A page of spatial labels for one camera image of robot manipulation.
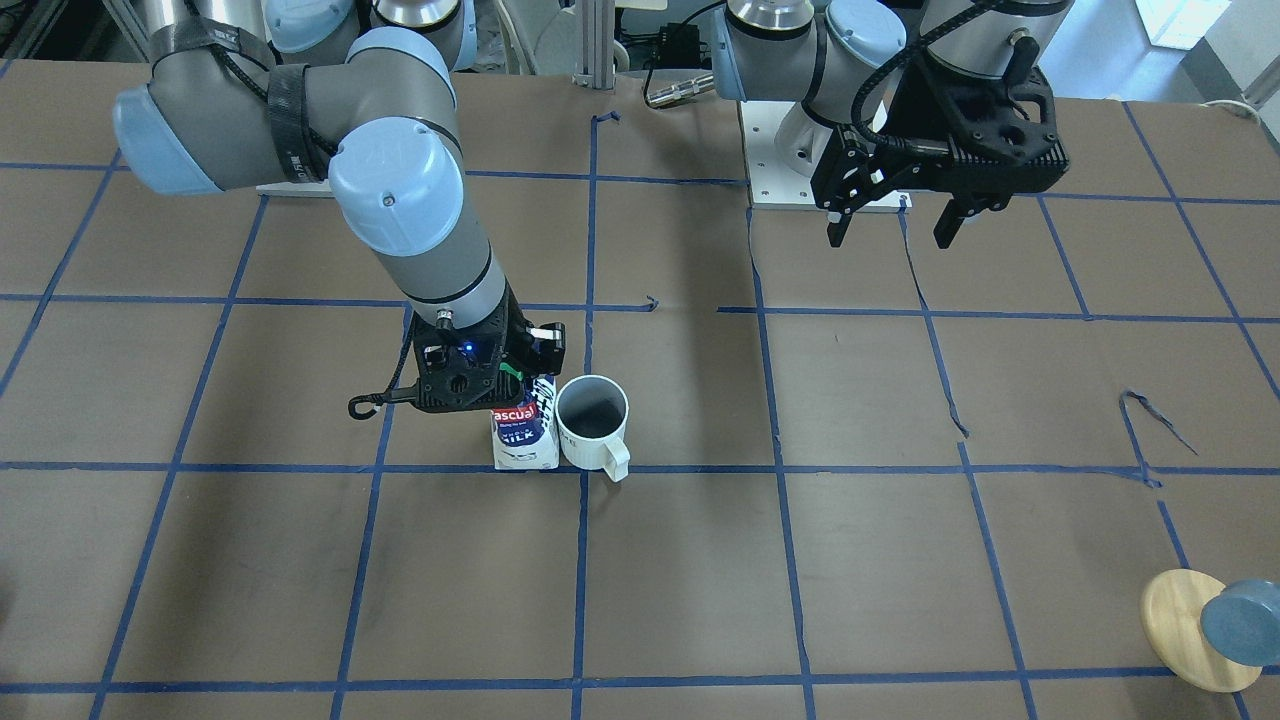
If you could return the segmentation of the white ceramic mug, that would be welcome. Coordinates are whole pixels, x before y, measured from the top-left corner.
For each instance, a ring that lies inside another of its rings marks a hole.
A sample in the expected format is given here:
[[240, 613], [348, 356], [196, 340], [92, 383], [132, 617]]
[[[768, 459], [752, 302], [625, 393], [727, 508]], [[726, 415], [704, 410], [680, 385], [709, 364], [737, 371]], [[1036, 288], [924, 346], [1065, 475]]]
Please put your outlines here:
[[561, 452], [571, 465], [602, 470], [614, 483], [628, 475], [628, 398], [614, 380], [603, 375], [573, 378], [556, 397], [554, 418]]

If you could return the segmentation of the blue grey cup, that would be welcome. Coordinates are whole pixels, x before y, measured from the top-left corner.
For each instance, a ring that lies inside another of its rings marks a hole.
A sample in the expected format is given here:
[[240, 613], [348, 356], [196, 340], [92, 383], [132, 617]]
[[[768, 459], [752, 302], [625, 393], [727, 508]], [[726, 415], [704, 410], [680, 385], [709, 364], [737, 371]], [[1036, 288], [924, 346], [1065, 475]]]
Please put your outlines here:
[[1225, 659], [1251, 667], [1279, 661], [1279, 587], [1263, 579], [1225, 585], [1199, 616], [1210, 646]]

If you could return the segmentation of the wooden mug tree stand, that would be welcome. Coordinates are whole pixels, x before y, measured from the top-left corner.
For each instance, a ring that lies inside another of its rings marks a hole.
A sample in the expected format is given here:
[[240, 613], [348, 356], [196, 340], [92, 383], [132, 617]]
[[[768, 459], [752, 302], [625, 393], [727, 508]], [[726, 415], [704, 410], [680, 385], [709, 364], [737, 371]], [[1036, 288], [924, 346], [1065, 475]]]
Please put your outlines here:
[[1140, 621], [1155, 653], [1176, 676], [1212, 693], [1244, 691], [1262, 674], [1221, 655], [1202, 629], [1206, 605], [1224, 588], [1208, 574], [1178, 568], [1156, 575], [1140, 596]]

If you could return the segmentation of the aluminium frame post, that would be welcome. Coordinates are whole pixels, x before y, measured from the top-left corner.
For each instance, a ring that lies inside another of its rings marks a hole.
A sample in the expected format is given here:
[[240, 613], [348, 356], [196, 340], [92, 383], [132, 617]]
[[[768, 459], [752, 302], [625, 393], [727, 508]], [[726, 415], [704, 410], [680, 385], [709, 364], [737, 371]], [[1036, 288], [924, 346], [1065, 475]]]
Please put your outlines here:
[[579, 59], [573, 82], [595, 91], [614, 90], [614, 1], [576, 1], [579, 19]]

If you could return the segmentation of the white blue milk carton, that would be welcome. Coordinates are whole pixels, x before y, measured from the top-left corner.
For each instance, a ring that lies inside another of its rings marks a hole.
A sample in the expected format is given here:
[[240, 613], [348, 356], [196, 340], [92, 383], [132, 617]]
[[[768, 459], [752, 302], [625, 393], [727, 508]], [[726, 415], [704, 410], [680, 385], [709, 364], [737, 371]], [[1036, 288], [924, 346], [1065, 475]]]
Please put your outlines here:
[[524, 397], [492, 410], [492, 451], [498, 471], [544, 471], [561, 464], [553, 375], [526, 379]]

